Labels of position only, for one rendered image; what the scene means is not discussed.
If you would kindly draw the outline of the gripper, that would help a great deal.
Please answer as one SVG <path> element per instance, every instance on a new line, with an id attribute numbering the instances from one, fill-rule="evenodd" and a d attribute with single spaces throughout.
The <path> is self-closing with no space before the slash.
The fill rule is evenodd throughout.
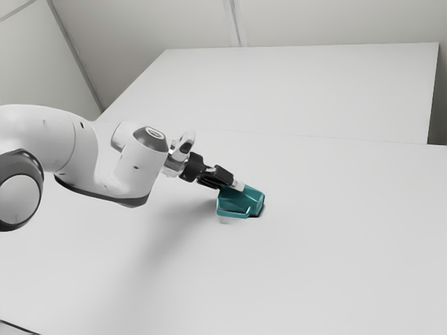
<path id="1" fill-rule="evenodd" d="M 211 189 L 220 189 L 223 186 L 236 191 L 245 189 L 244 183 L 238 181 L 231 172 L 220 165 L 215 165 L 210 170 L 211 175 L 204 174 L 208 168 L 210 166 L 204 164 L 201 155 L 191 152 L 179 178 L 189 183 L 196 180 L 198 184 Z"/>

